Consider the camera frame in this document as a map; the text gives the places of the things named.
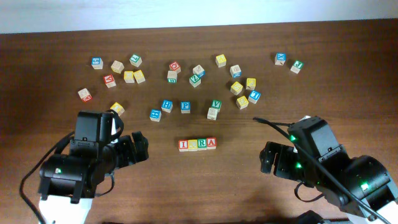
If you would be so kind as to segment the red I block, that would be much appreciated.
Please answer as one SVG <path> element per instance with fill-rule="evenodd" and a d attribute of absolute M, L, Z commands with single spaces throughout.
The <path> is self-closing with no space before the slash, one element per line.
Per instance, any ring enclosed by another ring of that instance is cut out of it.
<path fill-rule="evenodd" d="M 180 152 L 188 151 L 188 141 L 187 140 L 179 140 L 178 141 L 178 149 Z"/>

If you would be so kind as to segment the yellow C block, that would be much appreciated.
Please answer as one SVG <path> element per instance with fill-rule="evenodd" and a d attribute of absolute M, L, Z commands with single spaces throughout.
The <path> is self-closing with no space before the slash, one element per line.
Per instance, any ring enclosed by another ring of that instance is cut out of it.
<path fill-rule="evenodd" d="M 198 150 L 198 140 L 197 139 L 189 139 L 188 140 L 188 150 L 189 151 L 197 151 Z"/>

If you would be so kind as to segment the green R block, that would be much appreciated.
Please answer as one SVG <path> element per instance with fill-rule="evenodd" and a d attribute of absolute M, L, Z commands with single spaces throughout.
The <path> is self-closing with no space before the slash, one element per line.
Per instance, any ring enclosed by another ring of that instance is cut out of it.
<path fill-rule="evenodd" d="M 198 150 L 207 150 L 207 140 L 206 138 L 202 138 L 202 139 L 197 139 L 197 147 Z"/>

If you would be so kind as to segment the red A block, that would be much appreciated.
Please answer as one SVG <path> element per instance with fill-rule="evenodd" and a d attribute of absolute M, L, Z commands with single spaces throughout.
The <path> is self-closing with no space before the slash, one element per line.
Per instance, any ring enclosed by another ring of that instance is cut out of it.
<path fill-rule="evenodd" d="M 216 138 L 207 138 L 206 139 L 206 148 L 208 150 L 210 149 L 216 149 L 217 147 L 217 140 Z"/>

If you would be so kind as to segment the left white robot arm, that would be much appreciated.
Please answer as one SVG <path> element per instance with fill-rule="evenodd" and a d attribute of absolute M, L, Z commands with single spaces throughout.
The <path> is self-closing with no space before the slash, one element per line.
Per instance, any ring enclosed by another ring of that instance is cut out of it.
<path fill-rule="evenodd" d="M 97 186 L 114 172 L 148 159 L 149 143 L 140 131 L 123 135 L 113 110 L 82 110 L 75 132 L 62 139 L 40 167 L 39 210 L 44 223 L 84 223 Z"/>

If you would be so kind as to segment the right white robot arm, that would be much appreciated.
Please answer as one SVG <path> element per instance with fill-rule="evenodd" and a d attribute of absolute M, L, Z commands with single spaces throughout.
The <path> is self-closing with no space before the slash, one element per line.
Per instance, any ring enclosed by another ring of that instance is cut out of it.
<path fill-rule="evenodd" d="M 287 124 L 255 120 L 291 142 L 267 142 L 259 155 L 261 172 L 317 189 L 350 223 L 397 223 L 397 184 L 389 171 L 371 156 L 350 157 L 324 119 L 306 116 Z"/>

